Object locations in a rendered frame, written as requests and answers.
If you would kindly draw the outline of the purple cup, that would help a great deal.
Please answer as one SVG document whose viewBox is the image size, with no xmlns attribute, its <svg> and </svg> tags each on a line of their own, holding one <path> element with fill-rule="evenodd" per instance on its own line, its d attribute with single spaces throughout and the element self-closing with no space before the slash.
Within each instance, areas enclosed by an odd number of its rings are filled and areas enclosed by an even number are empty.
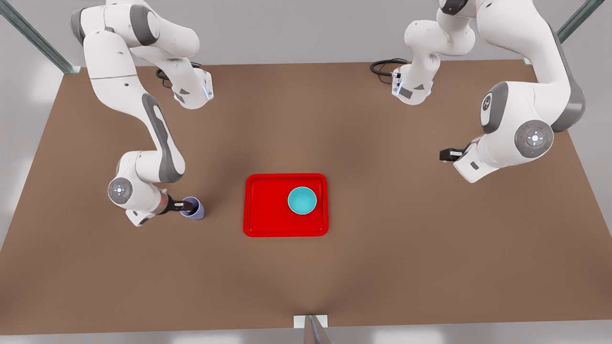
<svg viewBox="0 0 612 344">
<path fill-rule="evenodd" d="M 205 209 L 199 199 L 195 197 L 186 197 L 183 199 L 183 203 L 190 203 L 192 205 L 191 210 L 180 211 L 184 217 L 191 220 L 201 220 L 203 217 L 205 217 Z"/>
</svg>

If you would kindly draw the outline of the teal bowl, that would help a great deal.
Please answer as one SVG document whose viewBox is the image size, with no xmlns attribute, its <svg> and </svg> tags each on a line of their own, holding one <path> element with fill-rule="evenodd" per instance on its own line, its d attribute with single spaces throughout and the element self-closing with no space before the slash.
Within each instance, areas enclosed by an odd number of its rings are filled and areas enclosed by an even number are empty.
<svg viewBox="0 0 612 344">
<path fill-rule="evenodd" d="M 317 205 L 317 196 L 312 189 L 299 186 L 291 190 L 288 195 L 289 209 L 299 215 L 311 213 Z"/>
</svg>

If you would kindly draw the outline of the red tray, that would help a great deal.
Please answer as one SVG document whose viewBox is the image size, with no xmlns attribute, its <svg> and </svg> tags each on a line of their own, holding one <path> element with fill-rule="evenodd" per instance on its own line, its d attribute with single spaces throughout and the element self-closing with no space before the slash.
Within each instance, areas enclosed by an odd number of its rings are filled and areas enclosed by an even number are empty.
<svg viewBox="0 0 612 344">
<path fill-rule="evenodd" d="M 306 215 L 288 206 L 291 190 L 305 186 L 317 196 Z M 254 174 L 246 181 L 243 232 L 248 237 L 321 237 L 328 232 L 327 179 L 320 173 Z"/>
</svg>

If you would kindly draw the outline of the silver frame post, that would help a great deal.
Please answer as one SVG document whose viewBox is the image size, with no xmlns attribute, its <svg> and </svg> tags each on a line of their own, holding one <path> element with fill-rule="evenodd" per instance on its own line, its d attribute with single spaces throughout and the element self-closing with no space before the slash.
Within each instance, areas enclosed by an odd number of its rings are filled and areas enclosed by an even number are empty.
<svg viewBox="0 0 612 344">
<path fill-rule="evenodd" d="M 534 0 L 535 5 L 546 4 L 555 14 L 566 15 L 567 18 L 557 29 L 561 44 L 606 2 L 607 0 Z"/>
<path fill-rule="evenodd" d="M 332 344 L 327 315 L 296 315 L 293 322 L 294 328 L 304 329 L 304 344 Z"/>
<path fill-rule="evenodd" d="M 81 66 L 72 65 L 7 0 L 0 0 L 0 15 L 64 74 L 79 74 Z"/>
</svg>

